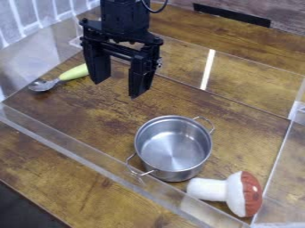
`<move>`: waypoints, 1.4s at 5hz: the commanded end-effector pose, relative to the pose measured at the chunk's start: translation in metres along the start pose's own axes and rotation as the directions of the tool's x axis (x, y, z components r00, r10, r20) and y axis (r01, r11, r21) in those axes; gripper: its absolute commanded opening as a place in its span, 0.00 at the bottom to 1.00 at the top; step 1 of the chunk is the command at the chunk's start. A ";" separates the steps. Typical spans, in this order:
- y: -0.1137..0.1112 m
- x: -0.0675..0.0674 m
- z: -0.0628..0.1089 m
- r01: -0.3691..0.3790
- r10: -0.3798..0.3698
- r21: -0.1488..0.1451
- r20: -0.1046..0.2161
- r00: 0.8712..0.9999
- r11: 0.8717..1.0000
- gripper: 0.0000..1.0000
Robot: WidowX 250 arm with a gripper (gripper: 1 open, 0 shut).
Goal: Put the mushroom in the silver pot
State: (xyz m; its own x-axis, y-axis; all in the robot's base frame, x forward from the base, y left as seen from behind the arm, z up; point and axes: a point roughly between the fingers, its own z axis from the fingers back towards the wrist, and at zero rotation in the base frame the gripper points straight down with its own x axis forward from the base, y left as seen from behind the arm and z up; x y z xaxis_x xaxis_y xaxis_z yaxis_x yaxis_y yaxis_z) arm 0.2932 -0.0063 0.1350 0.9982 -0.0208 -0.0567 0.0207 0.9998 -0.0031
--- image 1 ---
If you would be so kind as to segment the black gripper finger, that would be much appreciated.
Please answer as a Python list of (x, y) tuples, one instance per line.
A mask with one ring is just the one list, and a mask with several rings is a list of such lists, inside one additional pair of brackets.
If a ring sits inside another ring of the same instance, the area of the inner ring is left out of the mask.
[(135, 99), (151, 87), (157, 69), (162, 66), (161, 57), (135, 55), (128, 70), (128, 96)]
[(111, 76), (111, 57), (99, 44), (83, 41), (82, 48), (90, 77), (98, 85)]

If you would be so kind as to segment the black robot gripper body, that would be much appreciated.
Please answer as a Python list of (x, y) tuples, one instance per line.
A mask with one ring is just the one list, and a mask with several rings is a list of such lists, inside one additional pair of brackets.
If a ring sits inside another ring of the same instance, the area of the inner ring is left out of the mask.
[(100, 0), (100, 19), (80, 20), (86, 63), (112, 54), (127, 59), (142, 56), (146, 61), (159, 64), (163, 40), (149, 31), (149, 26), (150, 14), (163, 9), (153, 10), (150, 0)]

